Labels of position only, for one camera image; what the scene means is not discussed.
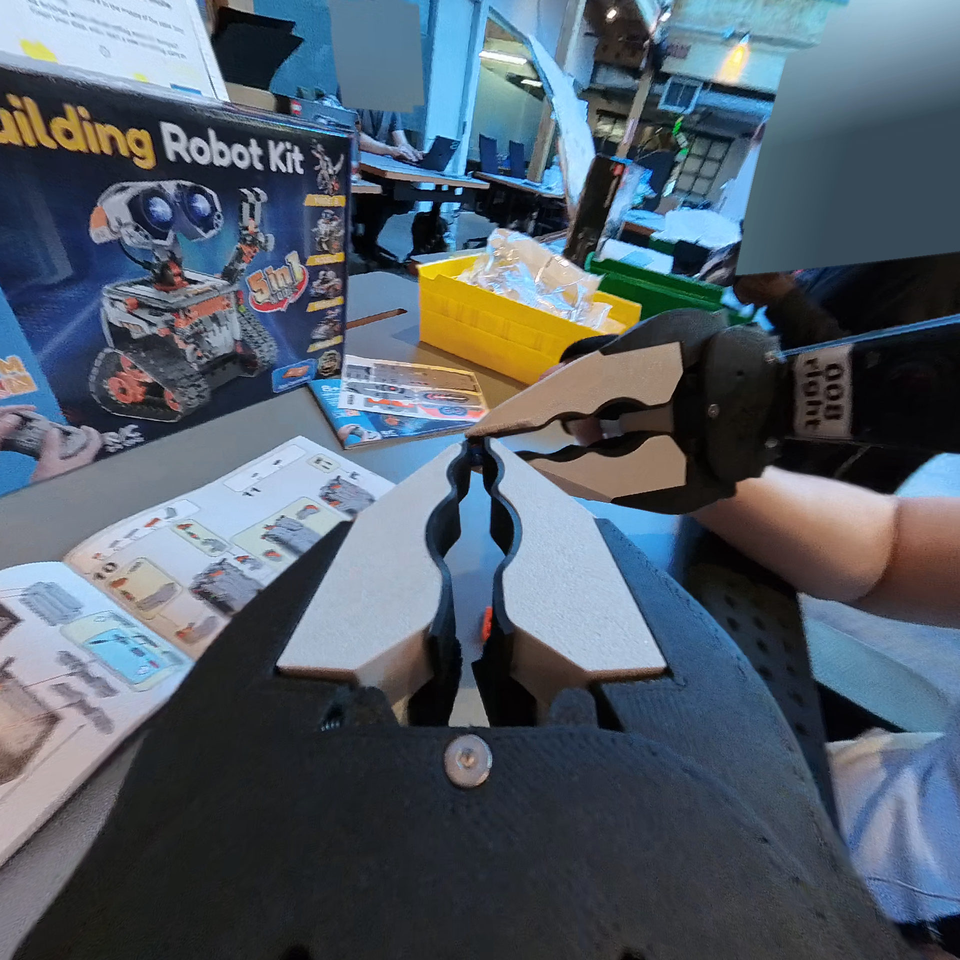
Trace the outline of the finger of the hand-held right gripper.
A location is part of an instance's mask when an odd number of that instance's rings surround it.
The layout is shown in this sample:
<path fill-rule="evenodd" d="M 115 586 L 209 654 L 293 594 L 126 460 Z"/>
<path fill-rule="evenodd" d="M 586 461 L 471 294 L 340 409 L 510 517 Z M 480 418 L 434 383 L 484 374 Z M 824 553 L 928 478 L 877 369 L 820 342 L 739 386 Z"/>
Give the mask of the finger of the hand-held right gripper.
<path fill-rule="evenodd" d="M 468 439 L 532 433 L 565 417 L 586 418 L 615 402 L 658 408 L 671 402 L 684 372 L 679 342 L 571 361 L 490 410 Z"/>
<path fill-rule="evenodd" d="M 616 502 L 688 482 L 687 455 L 665 434 L 634 433 L 552 453 L 516 455 L 573 498 Z"/>

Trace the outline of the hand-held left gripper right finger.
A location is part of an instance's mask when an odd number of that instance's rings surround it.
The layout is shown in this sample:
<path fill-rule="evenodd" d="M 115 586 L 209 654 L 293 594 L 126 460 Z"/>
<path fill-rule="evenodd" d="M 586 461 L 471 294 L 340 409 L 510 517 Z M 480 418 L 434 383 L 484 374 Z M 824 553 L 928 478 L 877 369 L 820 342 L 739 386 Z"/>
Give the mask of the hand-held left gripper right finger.
<path fill-rule="evenodd" d="M 566 690 L 667 676 L 666 659 L 597 519 L 499 440 L 480 444 L 502 553 L 480 657 L 490 724 L 536 724 Z"/>

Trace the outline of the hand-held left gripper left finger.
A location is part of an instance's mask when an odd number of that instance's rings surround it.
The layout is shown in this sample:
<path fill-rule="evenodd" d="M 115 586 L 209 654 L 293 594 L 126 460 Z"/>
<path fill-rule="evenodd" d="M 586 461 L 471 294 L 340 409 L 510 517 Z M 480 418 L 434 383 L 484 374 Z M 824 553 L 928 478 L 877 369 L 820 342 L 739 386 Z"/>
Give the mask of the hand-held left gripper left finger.
<path fill-rule="evenodd" d="M 358 514 L 278 672 L 380 690 L 415 726 L 450 724 L 462 676 L 446 562 L 461 535 L 455 442 Z"/>

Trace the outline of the person's right forearm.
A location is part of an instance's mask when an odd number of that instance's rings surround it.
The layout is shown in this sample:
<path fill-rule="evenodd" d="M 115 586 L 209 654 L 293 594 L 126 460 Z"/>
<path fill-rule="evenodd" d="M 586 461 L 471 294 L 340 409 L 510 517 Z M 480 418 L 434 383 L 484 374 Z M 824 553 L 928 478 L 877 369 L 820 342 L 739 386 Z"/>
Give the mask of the person's right forearm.
<path fill-rule="evenodd" d="M 902 497 L 769 466 L 691 517 L 798 593 L 959 626 L 959 500 Z"/>

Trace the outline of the green plastic bin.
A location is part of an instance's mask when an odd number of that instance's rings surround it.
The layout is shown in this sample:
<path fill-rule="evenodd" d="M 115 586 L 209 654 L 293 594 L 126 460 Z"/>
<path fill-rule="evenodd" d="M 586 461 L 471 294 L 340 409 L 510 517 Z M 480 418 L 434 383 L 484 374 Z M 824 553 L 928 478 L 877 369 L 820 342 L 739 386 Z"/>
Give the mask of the green plastic bin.
<path fill-rule="evenodd" d="M 594 254 L 586 258 L 584 268 L 599 277 L 601 293 L 639 305 L 642 320 L 681 308 L 720 312 L 730 326 L 743 326 L 753 319 L 749 311 L 726 305 L 725 289 L 715 284 L 621 261 L 597 259 Z"/>

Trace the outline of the clear plastic bags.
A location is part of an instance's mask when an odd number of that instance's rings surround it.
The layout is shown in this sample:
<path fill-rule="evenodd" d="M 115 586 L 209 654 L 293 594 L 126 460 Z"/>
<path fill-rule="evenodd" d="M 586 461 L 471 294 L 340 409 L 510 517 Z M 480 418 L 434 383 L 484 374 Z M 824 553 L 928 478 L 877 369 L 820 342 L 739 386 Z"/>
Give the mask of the clear plastic bags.
<path fill-rule="evenodd" d="M 458 279 L 595 333 L 624 330 L 613 318 L 613 307 L 598 297 L 597 275 L 517 231 L 494 230 L 474 264 Z"/>

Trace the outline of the yellow plastic bin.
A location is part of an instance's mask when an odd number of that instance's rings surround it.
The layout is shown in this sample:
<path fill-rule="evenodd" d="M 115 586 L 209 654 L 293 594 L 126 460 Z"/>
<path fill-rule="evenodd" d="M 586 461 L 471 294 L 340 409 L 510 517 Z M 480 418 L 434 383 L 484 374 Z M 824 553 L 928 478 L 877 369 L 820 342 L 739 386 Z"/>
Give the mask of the yellow plastic bin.
<path fill-rule="evenodd" d="M 459 280 L 480 255 L 448 257 L 418 268 L 421 342 L 530 385 L 568 347 L 598 334 Z M 623 332 L 641 320 L 639 304 L 600 291 L 598 298 L 612 306 L 612 318 L 624 326 Z"/>

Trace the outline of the blue booklet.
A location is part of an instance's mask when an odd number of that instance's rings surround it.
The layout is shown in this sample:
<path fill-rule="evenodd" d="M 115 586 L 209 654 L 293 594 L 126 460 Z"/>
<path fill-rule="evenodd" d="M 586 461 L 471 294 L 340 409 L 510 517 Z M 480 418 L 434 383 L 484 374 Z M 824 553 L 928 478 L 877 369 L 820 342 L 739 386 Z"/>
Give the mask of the blue booklet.
<path fill-rule="evenodd" d="M 316 379 L 308 384 L 308 388 L 343 450 L 462 434 L 471 426 L 466 420 L 438 420 L 397 415 L 390 411 L 342 408 L 338 405 L 341 392 L 338 379 Z"/>

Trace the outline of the tall dark box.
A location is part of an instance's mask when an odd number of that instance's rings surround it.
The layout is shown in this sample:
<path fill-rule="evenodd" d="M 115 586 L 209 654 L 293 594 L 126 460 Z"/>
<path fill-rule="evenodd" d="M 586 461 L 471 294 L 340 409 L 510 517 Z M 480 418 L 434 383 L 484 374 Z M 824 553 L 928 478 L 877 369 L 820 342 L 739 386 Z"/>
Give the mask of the tall dark box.
<path fill-rule="evenodd" d="M 594 157 L 570 220 L 562 254 L 566 260 L 585 269 L 603 242 L 618 237 L 640 179 L 640 168 L 630 159 Z"/>

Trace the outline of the black perforated chair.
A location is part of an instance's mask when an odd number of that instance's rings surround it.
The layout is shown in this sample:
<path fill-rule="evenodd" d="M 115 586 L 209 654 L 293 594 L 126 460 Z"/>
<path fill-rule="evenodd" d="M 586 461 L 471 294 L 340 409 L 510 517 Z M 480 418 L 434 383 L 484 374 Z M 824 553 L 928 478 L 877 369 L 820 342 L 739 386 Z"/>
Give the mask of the black perforated chair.
<path fill-rule="evenodd" d="M 670 570 L 762 678 L 838 827 L 820 689 L 796 590 L 691 517 L 678 520 Z"/>

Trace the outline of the sticker sheet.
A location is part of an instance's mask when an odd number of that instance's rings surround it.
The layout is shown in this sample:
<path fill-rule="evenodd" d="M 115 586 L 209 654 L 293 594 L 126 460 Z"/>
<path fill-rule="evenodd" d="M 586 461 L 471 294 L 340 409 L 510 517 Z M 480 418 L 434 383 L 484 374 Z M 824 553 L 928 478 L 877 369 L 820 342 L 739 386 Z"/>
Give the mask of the sticker sheet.
<path fill-rule="evenodd" d="M 338 407 L 440 423 L 475 424 L 489 411 L 474 373 L 346 355 Z"/>

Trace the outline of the open instruction manual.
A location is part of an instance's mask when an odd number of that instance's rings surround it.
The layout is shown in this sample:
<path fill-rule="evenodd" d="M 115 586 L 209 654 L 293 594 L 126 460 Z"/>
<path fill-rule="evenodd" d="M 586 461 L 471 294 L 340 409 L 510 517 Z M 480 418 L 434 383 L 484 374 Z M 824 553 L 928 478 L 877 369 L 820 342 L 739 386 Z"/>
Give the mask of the open instruction manual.
<path fill-rule="evenodd" d="M 393 484 L 304 437 L 1 575 L 1 861 L 248 603 Z"/>

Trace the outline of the white leaning board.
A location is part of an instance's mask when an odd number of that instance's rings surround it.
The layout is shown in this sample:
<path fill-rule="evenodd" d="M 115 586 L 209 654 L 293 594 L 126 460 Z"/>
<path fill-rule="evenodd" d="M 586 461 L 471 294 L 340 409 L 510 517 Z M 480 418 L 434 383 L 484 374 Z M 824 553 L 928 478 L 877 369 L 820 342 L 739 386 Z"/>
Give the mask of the white leaning board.
<path fill-rule="evenodd" d="M 559 166 L 568 210 L 574 213 L 584 193 L 587 176 L 595 158 L 594 139 L 589 125 L 589 108 L 581 100 L 573 78 L 558 65 L 533 35 L 525 40 L 558 128 Z"/>

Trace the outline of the background table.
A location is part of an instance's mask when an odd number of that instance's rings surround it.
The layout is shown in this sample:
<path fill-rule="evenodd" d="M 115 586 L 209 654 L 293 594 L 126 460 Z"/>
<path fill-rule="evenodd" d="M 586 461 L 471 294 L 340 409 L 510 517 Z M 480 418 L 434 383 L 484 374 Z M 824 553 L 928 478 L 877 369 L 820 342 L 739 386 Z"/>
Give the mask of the background table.
<path fill-rule="evenodd" d="M 480 178 L 436 172 L 364 150 L 359 153 L 359 169 L 366 179 L 373 177 L 390 185 L 390 193 L 404 201 L 459 203 L 469 191 L 490 189 Z"/>

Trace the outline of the person's white shirt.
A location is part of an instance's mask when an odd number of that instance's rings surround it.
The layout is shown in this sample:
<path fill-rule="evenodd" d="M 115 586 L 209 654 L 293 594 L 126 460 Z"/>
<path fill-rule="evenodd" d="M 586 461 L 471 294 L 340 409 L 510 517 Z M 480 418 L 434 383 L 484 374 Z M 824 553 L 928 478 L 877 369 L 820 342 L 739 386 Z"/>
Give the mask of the person's white shirt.
<path fill-rule="evenodd" d="M 958 957 L 958 630 L 800 606 L 854 865 L 904 935 Z"/>

